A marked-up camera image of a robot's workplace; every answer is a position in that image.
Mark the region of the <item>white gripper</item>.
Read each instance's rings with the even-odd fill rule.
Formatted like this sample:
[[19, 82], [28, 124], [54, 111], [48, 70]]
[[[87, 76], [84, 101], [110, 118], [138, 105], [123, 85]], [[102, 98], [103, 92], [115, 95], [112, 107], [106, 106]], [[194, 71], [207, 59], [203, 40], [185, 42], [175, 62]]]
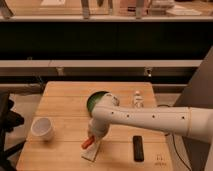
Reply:
[[100, 141], [108, 133], [108, 125], [99, 121], [90, 121], [88, 125], [88, 134]]

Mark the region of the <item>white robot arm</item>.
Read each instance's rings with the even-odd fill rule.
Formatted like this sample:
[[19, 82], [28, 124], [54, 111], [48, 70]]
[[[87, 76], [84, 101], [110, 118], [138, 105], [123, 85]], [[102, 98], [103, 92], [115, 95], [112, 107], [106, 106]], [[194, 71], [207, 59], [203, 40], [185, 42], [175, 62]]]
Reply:
[[194, 107], [128, 108], [108, 92], [96, 92], [87, 100], [91, 115], [88, 132], [102, 139], [111, 124], [127, 125], [182, 135], [210, 143], [204, 171], [213, 171], [213, 109]]

